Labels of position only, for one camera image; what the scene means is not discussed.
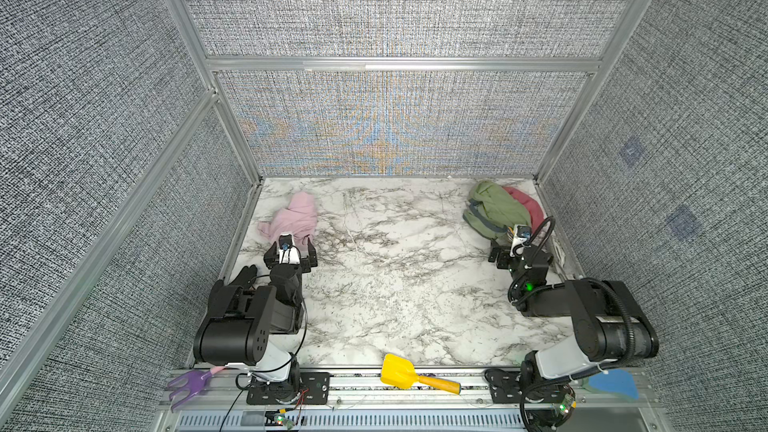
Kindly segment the light pink ribbed cloth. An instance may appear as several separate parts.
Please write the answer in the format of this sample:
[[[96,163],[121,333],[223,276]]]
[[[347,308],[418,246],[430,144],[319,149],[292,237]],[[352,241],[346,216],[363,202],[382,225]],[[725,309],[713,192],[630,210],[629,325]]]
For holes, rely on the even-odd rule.
[[[299,250],[307,252],[309,242],[314,240],[317,224],[315,197],[307,192],[297,192],[271,221],[259,222],[257,229],[269,243],[276,242],[282,235],[291,234]]]

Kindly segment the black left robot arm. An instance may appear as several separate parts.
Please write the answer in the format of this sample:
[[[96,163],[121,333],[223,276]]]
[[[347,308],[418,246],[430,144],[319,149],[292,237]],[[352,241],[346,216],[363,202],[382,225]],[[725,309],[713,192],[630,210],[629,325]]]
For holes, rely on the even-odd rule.
[[[272,340],[308,332],[303,278],[318,265],[312,240],[301,245],[282,234],[264,254],[267,273],[247,266],[229,283],[217,281],[193,343],[194,358],[219,368],[237,369],[236,387],[250,405],[299,407],[319,396],[316,377],[301,371],[297,347],[287,351]],[[258,280],[266,278],[260,285]]]

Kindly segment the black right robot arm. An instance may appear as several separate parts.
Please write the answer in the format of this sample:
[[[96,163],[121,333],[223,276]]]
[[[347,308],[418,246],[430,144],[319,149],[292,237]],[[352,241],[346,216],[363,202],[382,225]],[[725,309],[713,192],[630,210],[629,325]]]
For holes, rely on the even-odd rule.
[[[517,404],[527,431],[558,429],[571,414],[573,385],[659,351],[658,335],[621,281],[581,278],[551,283],[551,254],[539,246],[491,244],[489,262],[509,270],[508,302],[527,318],[567,317],[572,333],[527,353],[514,370],[491,368],[484,378],[496,403]]]

